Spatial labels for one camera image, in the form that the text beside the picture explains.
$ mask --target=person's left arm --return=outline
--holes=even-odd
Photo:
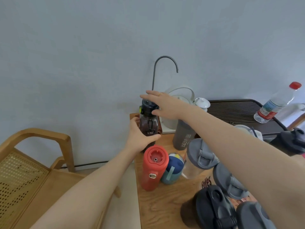
[[[31,229],[92,228],[136,154],[161,137],[143,135],[137,126],[138,121],[139,118],[130,121],[125,148],[69,189]]]

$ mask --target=faucet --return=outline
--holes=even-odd
[[[153,78],[152,78],[152,91],[153,91],[153,87],[154,87],[154,84],[155,84],[155,73],[156,73],[156,65],[157,65],[157,62],[159,61],[159,59],[162,59],[162,58],[169,58],[170,60],[172,60],[176,66],[176,71],[177,73],[179,73],[179,69],[178,69],[178,65],[176,63],[176,61],[170,57],[170,56],[161,56],[159,57],[156,61],[155,61],[155,66],[153,68]]]

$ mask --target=blue children's water bottle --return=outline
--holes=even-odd
[[[179,154],[169,154],[169,162],[161,181],[168,185],[175,183],[182,173],[183,166],[184,161]]]

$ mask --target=woven cane panel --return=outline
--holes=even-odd
[[[0,162],[0,228],[11,226],[47,174],[13,151]]]

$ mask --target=wooden table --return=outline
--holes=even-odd
[[[130,119],[138,114],[130,114]],[[156,144],[163,146],[168,153],[178,153],[183,157],[186,150],[178,151],[173,147],[173,136],[174,134],[163,134]],[[142,229],[187,229],[180,217],[180,207],[194,196],[198,183],[203,180],[204,175],[192,180],[180,176],[173,185],[160,182],[155,190],[147,192],[140,183],[142,164],[143,153],[140,153],[135,158],[135,174]]]

